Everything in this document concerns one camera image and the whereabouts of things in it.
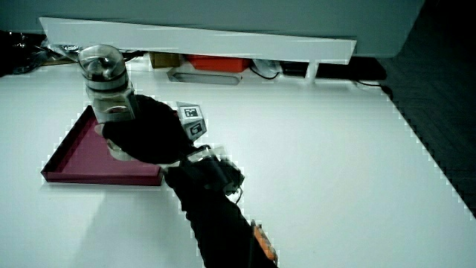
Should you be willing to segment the person's right hand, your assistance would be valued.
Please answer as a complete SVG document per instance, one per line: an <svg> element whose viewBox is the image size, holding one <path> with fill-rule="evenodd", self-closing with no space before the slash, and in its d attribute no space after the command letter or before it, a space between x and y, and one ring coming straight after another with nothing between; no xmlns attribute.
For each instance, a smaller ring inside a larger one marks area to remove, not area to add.
<svg viewBox="0 0 476 268"><path fill-rule="evenodd" d="M94 131L132 158L149 164L172 164L206 148L193 145L170 106L146 95L135 99L135 119L98 124Z"/></svg>

